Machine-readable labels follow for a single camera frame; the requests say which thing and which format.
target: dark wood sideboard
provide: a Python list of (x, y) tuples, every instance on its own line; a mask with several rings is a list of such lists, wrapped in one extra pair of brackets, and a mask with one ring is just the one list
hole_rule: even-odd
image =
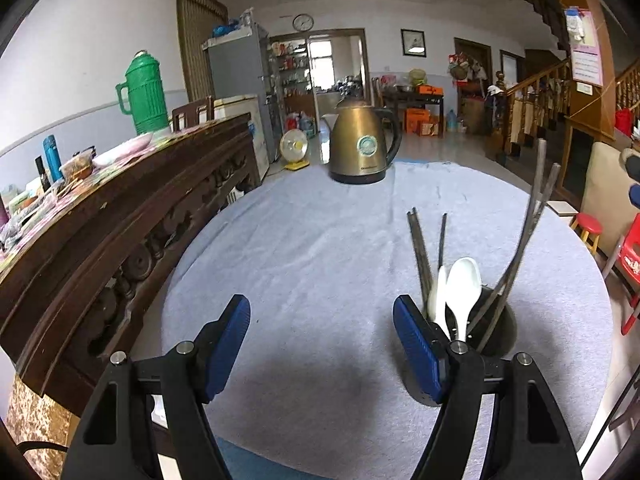
[(75, 200), (0, 273), (0, 346), (77, 416), (129, 351), (189, 243), (235, 187), (260, 185), (245, 114), (200, 126)]

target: kettle base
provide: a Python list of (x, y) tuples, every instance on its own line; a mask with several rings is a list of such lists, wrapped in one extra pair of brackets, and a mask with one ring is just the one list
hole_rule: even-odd
[(373, 184), (379, 182), (386, 175), (386, 170), (377, 171), (376, 173), (369, 173), (364, 175), (343, 175), (340, 173), (329, 172), (329, 176), (336, 182), (343, 184)]

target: black kettle handle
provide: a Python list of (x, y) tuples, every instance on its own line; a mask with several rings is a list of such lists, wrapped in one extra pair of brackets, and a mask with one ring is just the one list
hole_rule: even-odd
[(394, 140), (391, 142), (389, 151), (386, 152), (386, 165), (391, 164), (391, 161), (396, 158), (398, 150), (400, 149), (400, 143), (402, 142), (402, 132), (400, 131), (400, 123), (398, 117), (391, 108), (374, 108), (373, 111), (376, 115), (382, 119), (389, 119), (391, 121), (391, 128), (394, 134)]

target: thermos handle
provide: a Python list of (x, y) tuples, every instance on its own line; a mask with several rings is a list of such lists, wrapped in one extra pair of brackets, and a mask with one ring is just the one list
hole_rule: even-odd
[(124, 102), (122, 101), (122, 89), (126, 88), (127, 91), (129, 91), (129, 87), (127, 86), (126, 83), (120, 83), (116, 85), (116, 94), (118, 94), (118, 104), (120, 105), (120, 111), (122, 111), (123, 114), (125, 115), (131, 115), (132, 111), (131, 111), (131, 106), (129, 104), (129, 110), (125, 110), (124, 107)]
[(391, 129), (393, 130), (394, 140), (391, 142), (391, 147), (386, 153), (386, 165), (391, 164), (391, 161), (396, 158), (398, 150), (400, 149), (400, 142), (402, 142), (402, 132), (400, 131), (400, 123), (398, 117), (391, 108), (374, 108), (373, 111), (376, 115), (382, 119), (389, 119), (391, 121)]

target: red bag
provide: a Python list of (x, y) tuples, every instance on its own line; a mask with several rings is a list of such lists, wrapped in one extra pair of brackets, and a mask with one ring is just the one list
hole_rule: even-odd
[(631, 131), (634, 124), (634, 115), (629, 108), (616, 111), (616, 128), (624, 133), (627, 137), (631, 137)]

